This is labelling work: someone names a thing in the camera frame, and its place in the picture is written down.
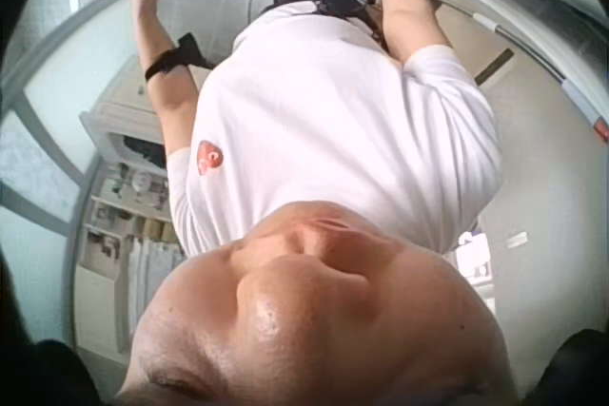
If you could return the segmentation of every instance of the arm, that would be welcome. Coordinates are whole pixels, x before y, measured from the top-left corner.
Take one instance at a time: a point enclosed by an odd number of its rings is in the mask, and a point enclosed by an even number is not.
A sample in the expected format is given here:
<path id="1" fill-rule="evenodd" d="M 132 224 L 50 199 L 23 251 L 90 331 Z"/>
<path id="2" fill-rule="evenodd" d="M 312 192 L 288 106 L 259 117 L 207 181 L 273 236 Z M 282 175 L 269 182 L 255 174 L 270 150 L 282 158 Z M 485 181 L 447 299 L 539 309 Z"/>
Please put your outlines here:
<path id="1" fill-rule="evenodd" d="M 171 39 L 156 15 L 157 0 L 132 0 L 135 40 L 142 70 L 146 71 L 165 51 Z M 147 84 L 152 105 L 161 120 L 167 153 L 171 218 L 189 256 L 203 252 L 196 222 L 187 201 L 187 175 L 192 130 L 199 90 L 188 68 L 178 66 L 168 74 L 157 73 Z"/>
<path id="2" fill-rule="evenodd" d="M 419 49 L 450 46 L 431 0 L 383 0 L 383 32 L 391 55 L 402 64 Z"/>
<path id="3" fill-rule="evenodd" d="M 143 71 L 173 44 L 156 14 L 158 0 L 132 0 L 133 27 Z M 165 149 L 173 152 L 190 147 L 199 91 L 186 67 L 168 74 L 157 73 L 147 84 L 152 105 L 161 120 Z"/>

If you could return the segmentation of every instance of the wall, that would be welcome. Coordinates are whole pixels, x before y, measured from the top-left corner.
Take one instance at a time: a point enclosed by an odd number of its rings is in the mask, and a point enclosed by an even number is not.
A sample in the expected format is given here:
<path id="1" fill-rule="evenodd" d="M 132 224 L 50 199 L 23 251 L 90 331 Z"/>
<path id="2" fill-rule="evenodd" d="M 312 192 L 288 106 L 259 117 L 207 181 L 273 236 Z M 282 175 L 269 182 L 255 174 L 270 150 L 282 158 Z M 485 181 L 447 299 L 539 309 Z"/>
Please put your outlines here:
<path id="1" fill-rule="evenodd" d="M 497 316 L 526 389 L 564 341 L 607 320 L 607 149 L 527 56 L 486 90 L 503 148 L 503 187 L 481 217 Z M 528 243 L 506 241 L 526 232 Z"/>
<path id="2" fill-rule="evenodd" d="M 95 148 L 78 116 L 136 53 L 129 0 L 119 0 L 74 32 L 25 87 L 43 126 L 83 173 Z"/>

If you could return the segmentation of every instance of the eye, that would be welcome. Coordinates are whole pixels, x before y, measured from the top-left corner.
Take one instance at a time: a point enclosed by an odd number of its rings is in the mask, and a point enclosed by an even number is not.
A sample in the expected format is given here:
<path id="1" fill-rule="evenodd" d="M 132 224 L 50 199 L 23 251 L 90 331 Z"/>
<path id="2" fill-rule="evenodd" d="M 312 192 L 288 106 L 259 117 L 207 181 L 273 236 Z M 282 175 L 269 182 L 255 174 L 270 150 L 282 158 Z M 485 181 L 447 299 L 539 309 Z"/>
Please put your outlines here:
<path id="1" fill-rule="evenodd" d="M 191 374 L 170 376 L 168 373 L 154 372 L 148 375 L 148 379 L 157 387 L 195 401 L 212 400 L 213 397 L 208 386 Z"/>

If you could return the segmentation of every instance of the shelf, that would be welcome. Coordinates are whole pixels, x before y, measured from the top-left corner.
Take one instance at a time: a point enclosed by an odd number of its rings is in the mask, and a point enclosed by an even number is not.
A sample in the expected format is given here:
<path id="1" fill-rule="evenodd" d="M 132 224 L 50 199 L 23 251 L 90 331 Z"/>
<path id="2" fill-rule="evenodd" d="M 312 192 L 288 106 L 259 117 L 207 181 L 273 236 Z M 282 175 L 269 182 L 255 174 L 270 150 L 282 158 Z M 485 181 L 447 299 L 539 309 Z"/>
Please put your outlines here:
<path id="1" fill-rule="evenodd" d="M 113 181 L 111 179 L 105 179 L 99 195 L 91 195 L 91 198 L 98 203 L 123 209 L 137 216 L 172 223 L 169 201 L 165 202 L 163 209 L 159 211 L 154 207 L 156 199 L 158 198 L 157 194 L 147 193 L 138 197 L 137 193 L 130 186 L 124 185 L 121 192 L 121 198 L 119 198 L 112 192 L 112 184 Z"/>

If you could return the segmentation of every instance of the person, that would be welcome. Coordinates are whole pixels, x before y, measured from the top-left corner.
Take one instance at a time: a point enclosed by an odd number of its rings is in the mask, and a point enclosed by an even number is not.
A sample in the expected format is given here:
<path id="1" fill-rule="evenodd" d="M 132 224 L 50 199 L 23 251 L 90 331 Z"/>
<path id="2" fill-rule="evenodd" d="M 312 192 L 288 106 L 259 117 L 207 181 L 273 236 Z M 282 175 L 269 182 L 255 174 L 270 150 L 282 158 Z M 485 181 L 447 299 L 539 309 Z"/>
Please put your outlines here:
<path id="1" fill-rule="evenodd" d="M 173 45 L 132 3 L 147 71 Z M 493 113 L 429 0 L 382 8 L 379 37 L 359 0 L 273 0 L 201 93 L 185 66 L 149 79 L 189 260 L 116 404 L 513 403 L 501 330 L 441 256 L 500 186 Z"/>

